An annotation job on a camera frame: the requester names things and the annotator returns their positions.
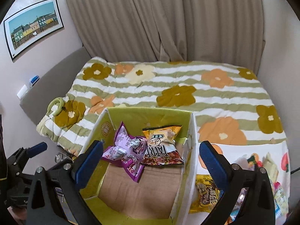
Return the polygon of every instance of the curtain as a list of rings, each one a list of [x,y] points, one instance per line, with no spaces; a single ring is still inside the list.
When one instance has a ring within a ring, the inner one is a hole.
[[[66,0],[91,56],[212,61],[258,72],[262,0]]]

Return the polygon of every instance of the framed picture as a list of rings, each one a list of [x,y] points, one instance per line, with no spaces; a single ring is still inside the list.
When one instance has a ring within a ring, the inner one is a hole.
[[[63,26],[57,0],[35,3],[10,16],[4,21],[4,32],[11,59]]]

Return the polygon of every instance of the snack wrapper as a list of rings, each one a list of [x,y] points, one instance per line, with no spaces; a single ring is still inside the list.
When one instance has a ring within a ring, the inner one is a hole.
[[[236,219],[236,216],[238,215],[242,207],[246,194],[247,194],[247,188],[242,188],[240,195],[238,196],[238,199],[236,201],[236,204],[234,205],[234,208],[230,213],[230,217],[229,217],[230,222],[233,222]]]
[[[288,214],[289,212],[288,198],[286,197],[284,190],[280,184],[277,187],[274,194],[274,204],[275,204],[276,219]]]
[[[115,146],[109,146],[102,155],[102,160],[108,161],[125,172],[135,182],[138,182],[144,166],[141,160],[147,149],[147,139],[142,136],[132,136],[127,133],[122,122],[114,138]]]
[[[184,161],[178,153],[174,141],[181,127],[181,125],[170,125],[143,129],[148,148],[142,164],[154,166],[183,164]]]
[[[189,213],[211,212],[220,197],[220,190],[217,189],[212,177],[207,174],[197,174],[196,188],[198,198],[190,206]]]
[[[264,158],[262,165],[267,170],[269,178],[272,180],[273,183],[275,183],[277,180],[279,171],[278,171],[276,163],[271,158],[271,154],[269,152],[267,153],[266,157]]]

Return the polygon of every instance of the floral comforter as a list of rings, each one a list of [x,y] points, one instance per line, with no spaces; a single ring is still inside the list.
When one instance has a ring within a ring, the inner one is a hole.
[[[199,141],[225,145],[283,142],[276,109],[251,70],[191,62],[109,63],[92,58],[38,126],[77,156],[105,107],[168,107],[196,114]]]

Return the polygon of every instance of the yellow snack bag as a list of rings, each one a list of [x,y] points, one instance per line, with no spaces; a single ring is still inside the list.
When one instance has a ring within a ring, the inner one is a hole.
[[[206,174],[197,174],[196,188],[198,198],[190,206],[189,213],[211,212],[220,196],[220,190],[217,189],[212,177]]]
[[[174,141],[181,127],[181,125],[169,125],[143,129],[148,147],[142,164],[155,166],[183,164],[184,161],[175,148]]]

